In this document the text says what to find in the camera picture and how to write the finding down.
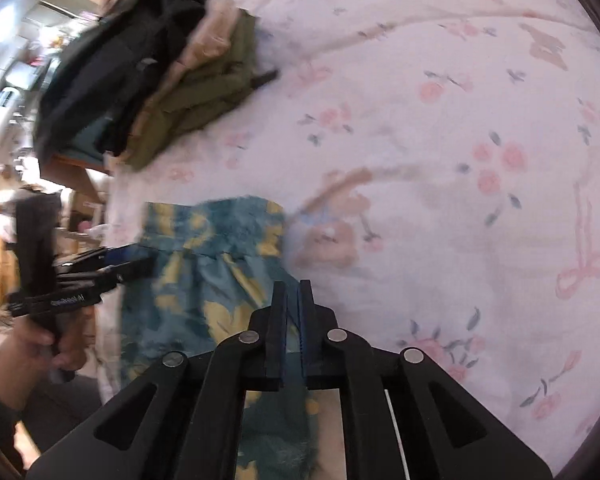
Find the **person's leg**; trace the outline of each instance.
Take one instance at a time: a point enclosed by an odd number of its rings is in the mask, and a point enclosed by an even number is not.
[[[66,384],[43,381],[29,397],[22,421],[44,453],[101,405],[96,379],[76,375]]]

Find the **teal fabric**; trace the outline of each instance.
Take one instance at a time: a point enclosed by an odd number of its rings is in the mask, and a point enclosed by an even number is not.
[[[295,301],[298,283],[280,260],[282,235],[282,208],[261,198],[148,204],[137,251],[157,262],[151,278],[125,289],[123,385],[168,351],[209,352],[246,330],[251,312],[269,306],[277,280]],[[238,480],[304,480],[311,471],[317,404],[302,383],[297,334],[291,327],[287,336],[284,389],[247,393]]]

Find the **metal pin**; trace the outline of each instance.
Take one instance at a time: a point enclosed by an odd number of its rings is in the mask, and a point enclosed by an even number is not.
[[[424,354],[417,348],[407,348],[402,356],[405,361],[415,365],[424,361]]]
[[[245,330],[238,336],[238,340],[247,345],[257,342],[258,339],[260,339],[260,335],[255,330]]]
[[[333,328],[327,332],[329,341],[340,343],[347,338],[347,333],[341,328]]]
[[[169,368],[176,368],[182,364],[184,357],[180,352],[169,352],[162,358],[162,364]]]

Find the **mattress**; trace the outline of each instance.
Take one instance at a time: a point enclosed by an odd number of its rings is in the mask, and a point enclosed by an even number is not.
[[[373,346],[418,346],[554,473],[600,416],[600,35],[577,0],[236,0],[280,77],[118,168],[107,243],[145,202],[256,195],[285,258]],[[98,311],[117,389],[116,295]],[[337,400],[321,478],[343,478]]]

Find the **bed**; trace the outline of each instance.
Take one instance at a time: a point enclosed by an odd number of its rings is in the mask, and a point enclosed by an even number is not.
[[[577,0],[236,0],[280,77],[149,167],[146,202],[285,208],[286,268],[373,346],[418,346],[554,474],[600,416],[600,34]],[[118,389],[117,293],[98,310]],[[320,401],[320,478],[343,478]]]

